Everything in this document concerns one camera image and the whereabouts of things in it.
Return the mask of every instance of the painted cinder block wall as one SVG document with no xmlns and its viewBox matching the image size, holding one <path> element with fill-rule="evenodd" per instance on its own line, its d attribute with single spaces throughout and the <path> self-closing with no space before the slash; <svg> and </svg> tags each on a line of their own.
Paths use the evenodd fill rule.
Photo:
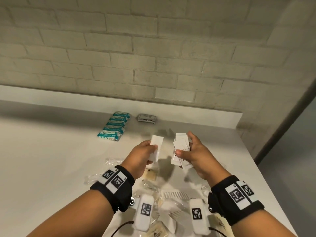
<svg viewBox="0 0 316 237">
<path fill-rule="evenodd" d="M 252 157 L 316 73 L 316 0 L 0 0 L 0 84 L 240 111 Z"/>
</svg>

